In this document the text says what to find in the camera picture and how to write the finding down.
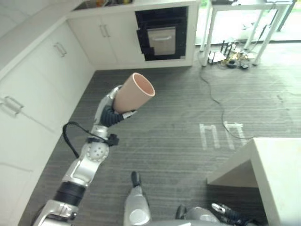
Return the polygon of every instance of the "white table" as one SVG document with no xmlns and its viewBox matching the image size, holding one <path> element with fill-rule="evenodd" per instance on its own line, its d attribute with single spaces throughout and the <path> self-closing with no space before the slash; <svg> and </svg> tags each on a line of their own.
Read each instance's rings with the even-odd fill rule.
<svg viewBox="0 0 301 226">
<path fill-rule="evenodd" d="M 204 27 L 204 36 L 203 36 L 203 40 L 202 40 L 202 45 L 200 47 L 200 51 L 204 51 L 203 53 L 203 57 L 202 57 L 202 65 L 206 66 L 207 65 L 207 59 L 208 59 L 208 55 L 209 55 L 209 51 L 210 51 L 210 45 L 211 45 L 211 39 L 212 39 L 212 32 L 214 29 L 214 21 L 215 21 L 215 17 L 216 17 L 216 13 L 218 11 L 232 11 L 232 10 L 257 10 L 260 9 L 261 12 L 258 16 L 257 21 L 254 24 L 254 28 L 250 34 L 250 37 L 248 38 L 244 48 L 248 48 L 251 41 L 254 38 L 255 32 L 256 32 L 256 28 L 259 24 L 259 21 L 263 15 L 264 10 L 267 9 L 271 9 L 271 8 L 275 8 L 277 9 L 277 15 L 275 17 L 275 19 L 273 20 L 273 23 L 271 25 L 270 31 L 266 37 L 266 39 L 264 40 L 261 49 L 259 50 L 256 59 L 254 60 L 253 64 L 254 65 L 258 65 L 259 61 L 260 61 L 260 57 L 262 56 L 267 44 L 269 43 L 269 40 L 272 36 L 272 34 L 274 33 L 274 31 L 277 28 L 277 25 L 280 21 L 280 19 L 283 17 L 286 8 L 291 5 L 292 2 L 277 2 L 277 3 L 266 3 L 265 0 L 238 0 L 235 5 L 213 5 L 211 4 L 211 1 L 208 0 L 207 3 L 207 17 L 206 17 L 206 23 L 205 23 L 205 27 Z M 207 26 L 208 26 L 208 22 L 209 22 L 209 18 L 210 18 L 210 11 L 212 10 L 211 13 L 211 19 L 210 19 L 210 27 L 209 27 L 209 33 L 207 36 L 207 44 L 205 47 L 205 40 L 206 40 L 206 34 L 207 34 Z"/>
<path fill-rule="evenodd" d="M 258 187 L 270 226 L 300 226 L 301 138 L 254 138 L 207 183 Z"/>
</svg>

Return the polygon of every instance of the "gray carpet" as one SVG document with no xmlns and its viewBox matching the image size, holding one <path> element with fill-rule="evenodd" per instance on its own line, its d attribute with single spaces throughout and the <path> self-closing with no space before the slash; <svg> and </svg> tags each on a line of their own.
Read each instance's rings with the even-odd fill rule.
<svg viewBox="0 0 301 226">
<path fill-rule="evenodd" d="M 243 142 L 232 138 L 231 148 L 221 124 L 221 110 L 199 76 L 212 84 L 213 96 L 225 107 L 225 121 L 242 124 L 245 137 L 300 137 L 300 59 L 301 44 L 270 44 L 261 65 L 247 71 L 201 68 L 197 57 L 192 67 L 97 71 L 71 117 L 85 128 L 91 128 L 100 99 L 132 72 L 146 76 L 157 94 L 135 116 L 111 128 L 120 143 L 110 149 L 99 168 L 74 225 L 122 225 L 133 170 L 142 176 L 153 220 L 174 218 L 181 203 L 209 208 L 212 202 L 221 202 L 265 223 L 258 189 L 206 185 L 207 175 Z M 204 146 L 200 124 L 214 125 L 218 140 L 214 142 L 212 132 L 206 130 Z M 236 128 L 231 131 L 238 136 Z M 69 135 L 79 150 L 86 136 L 76 128 L 70 129 Z M 19 225 L 28 226 L 35 210 L 53 197 L 73 160 L 60 139 Z"/>
</svg>

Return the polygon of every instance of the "floor marking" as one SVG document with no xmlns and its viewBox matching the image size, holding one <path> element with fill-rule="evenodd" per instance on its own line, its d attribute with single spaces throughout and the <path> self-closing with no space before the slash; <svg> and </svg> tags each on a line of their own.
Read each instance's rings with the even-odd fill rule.
<svg viewBox="0 0 301 226">
<path fill-rule="evenodd" d="M 238 137 L 239 137 L 239 138 L 245 138 L 245 135 L 244 135 L 243 129 L 242 129 L 242 128 L 243 128 L 243 124 L 242 124 L 242 123 L 236 123 L 236 122 L 235 122 L 235 123 L 233 123 L 233 124 L 228 124 L 227 121 L 225 121 L 225 122 L 224 122 L 224 125 L 225 125 L 225 127 L 226 127 L 228 130 L 230 130 L 230 128 L 236 128 L 237 131 L 238 131 Z M 230 134 L 229 134 L 227 131 L 225 131 L 225 132 L 226 132 L 226 136 L 227 136 L 229 148 L 232 149 L 232 150 L 234 150 L 235 147 L 234 147 L 234 145 L 233 145 L 232 138 L 231 138 Z M 247 140 L 244 140 L 244 139 L 241 139 L 240 141 L 241 141 L 242 145 L 245 145 L 245 144 L 247 143 Z"/>
<path fill-rule="evenodd" d="M 207 139 L 206 139 L 206 130 L 212 131 L 213 141 L 214 141 L 214 147 L 220 148 L 220 141 L 218 139 L 217 130 L 215 125 L 205 126 L 204 124 L 199 125 L 199 131 L 201 133 L 201 141 L 202 141 L 202 147 L 203 150 L 206 150 L 208 148 L 207 146 Z"/>
</svg>

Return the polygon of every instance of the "pink paper cup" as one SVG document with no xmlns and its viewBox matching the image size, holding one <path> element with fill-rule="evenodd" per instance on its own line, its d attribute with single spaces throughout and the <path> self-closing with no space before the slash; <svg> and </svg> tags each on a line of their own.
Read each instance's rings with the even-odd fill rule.
<svg viewBox="0 0 301 226">
<path fill-rule="evenodd" d="M 133 73 L 118 91 L 113 108 L 119 114 L 137 110 L 155 94 L 156 91 L 150 81 L 139 73 Z"/>
</svg>

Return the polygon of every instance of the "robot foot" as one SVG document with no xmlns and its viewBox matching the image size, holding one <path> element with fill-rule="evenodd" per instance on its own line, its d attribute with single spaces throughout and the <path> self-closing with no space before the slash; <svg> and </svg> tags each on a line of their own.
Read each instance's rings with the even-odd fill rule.
<svg viewBox="0 0 301 226">
<path fill-rule="evenodd" d="M 141 179 L 139 173 L 133 171 L 131 174 L 131 179 L 132 179 L 133 187 L 141 186 Z"/>
<path fill-rule="evenodd" d="M 187 213 L 187 208 L 184 205 L 179 205 L 178 209 L 177 209 L 177 213 L 175 214 L 175 218 L 176 219 L 184 219 L 184 215 Z"/>
</svg>

